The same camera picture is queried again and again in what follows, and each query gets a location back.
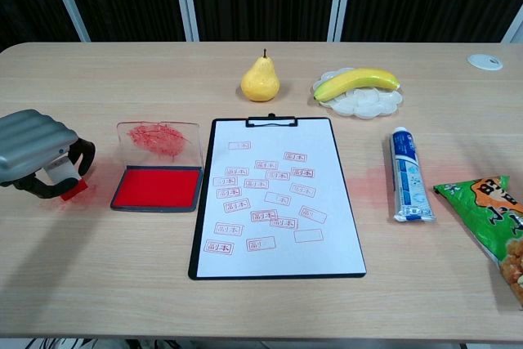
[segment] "banana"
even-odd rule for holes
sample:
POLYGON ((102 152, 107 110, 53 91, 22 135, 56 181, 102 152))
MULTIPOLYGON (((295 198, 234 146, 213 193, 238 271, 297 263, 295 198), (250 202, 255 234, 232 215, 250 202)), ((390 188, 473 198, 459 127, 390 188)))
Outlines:
POLYGON ((384 69, 352 69, 319 85, 314 98, 317 101, 328 101, 358 87, 397 90, 400 88, 400 81, 384 69))

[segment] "green snack bag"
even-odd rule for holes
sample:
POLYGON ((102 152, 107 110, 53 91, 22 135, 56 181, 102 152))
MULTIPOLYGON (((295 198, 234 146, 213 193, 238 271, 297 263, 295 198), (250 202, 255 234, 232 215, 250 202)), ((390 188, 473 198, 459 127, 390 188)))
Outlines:
POLYGON ((505 189, 508 176, 434 186, 476 239, 498 262, 503 278, 523 305, 523 204, 505 189))

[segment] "toothpaste tube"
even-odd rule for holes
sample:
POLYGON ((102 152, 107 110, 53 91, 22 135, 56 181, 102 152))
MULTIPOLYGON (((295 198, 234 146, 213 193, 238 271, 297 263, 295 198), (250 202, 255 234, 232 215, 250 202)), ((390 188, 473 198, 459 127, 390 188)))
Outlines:
POLYGON ((412 134, 398 127, 391 136, 397 221, 435 221, 428 203, 412 134))

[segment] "pear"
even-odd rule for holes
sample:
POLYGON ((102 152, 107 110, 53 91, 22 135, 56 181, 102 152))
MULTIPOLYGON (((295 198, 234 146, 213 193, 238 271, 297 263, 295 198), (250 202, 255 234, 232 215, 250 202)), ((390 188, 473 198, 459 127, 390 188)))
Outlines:
POLYGON ((279 90, 279 80, 275 65, 263 50, 263 57, 258 57, 253 67, 242 78, 242 92, 252 101, 268 101, 276 96, 279 90))

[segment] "red stamp impression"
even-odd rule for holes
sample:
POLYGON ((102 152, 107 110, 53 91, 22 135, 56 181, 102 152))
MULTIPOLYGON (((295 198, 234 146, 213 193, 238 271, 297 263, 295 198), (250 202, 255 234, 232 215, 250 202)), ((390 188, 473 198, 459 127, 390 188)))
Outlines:
POLYGON ((310 168, 291 168, 291 174, 293 176, 300 177, 314 177, 314 169, 310 168))
POLYGON ((264 249, 276 248, 274 236, 260 237, 258 239, 247 239, 248 251, 262 251, 264 249))
POLYGON ((258 210, 251 212, 251 222, 272 221, 278 218, 276 210, 258 210))
POLYGON ((246 150, 251 148, 250 141, 229 142, 229 150, 246 150))
POLYGON ((217 224, 214 226, 214 233, 217 235, 241 236, 243 231, 244 226, 238 224, 225 224, 223 222, 217 222, 217 224))
POLYGON ((274 220, 270 220, 269 226, 273 226, 275 228, 284 228, 284 229, 297 229, 297 219, 280 217, 280 218, 276 218, 274 220))
POLYGON ((307 154, 286 151, 284 153, 284 159, 287 159, 288 161, 299 161, 301 163, 305 163, 307 161, 307 154))
POLYGON ((271 202, 272 204, 282 204, 283 206, 289 206, 291 204, 291 197, 282 194, 276 194, 274 192, 267 192, 265 195, 265 201, 271 202))
POLYGON ((238 199, 233 200, 232 202, 225 202, 223 204, 223 209, 226 213, 237 212, 246 208, 251 208, 251 204, 248 202, 248 199, 238 199))
POLYGON ((291 178, 290 172, 267 171, 265 172, 265 179, 267 180, 289 180, 291 178))
POLYGON ((243 167, 227 167, 226 176, 247 176, 248 168, 243 167))
POLYGON ((316 188, 303 186, 301 184, 296 183, 293 183, 291 185, 289 191, 293 192, 294 194, 308 196, 309 198, 314 198, 314 195, 316 195, 316 188))
POLYGON ((313 208, 308 208, 307 206, 302 206, 300 209, 300 216, 309 218, 312 221, 319 222, 323 224, 327 219, 327 214, 314 210, 313 208))
POLYGON ((226 241, 207 240, 205 242, 204 251, 208 253, 221 253, 222 255, 232 255, 235 248, 234 243, 227 243, 226 241))
POLYGON ((216 190, 216 197, 218 199, 234 198, 235 196, 242 196, 242 190, 239 187, 220 188, 216 190))
POLYGON ((267 190, 269 188, 269 181, 262 179, 245 179, 244 181, 245 188, 259 188, 267 190))
POLYGON ((278 169, 278 161, 255 161, 254 167, 256 169, 269 169, 274 171, 278 169))
POLYGON ((238 179, 236 177, 214 177, 212 179, 212 185, 215 187, 237 186, 238 179))
POLYGON ((296 243, 308 243, 309 241, 324 241, 321 229, 295 230, 294 241, 296 243))

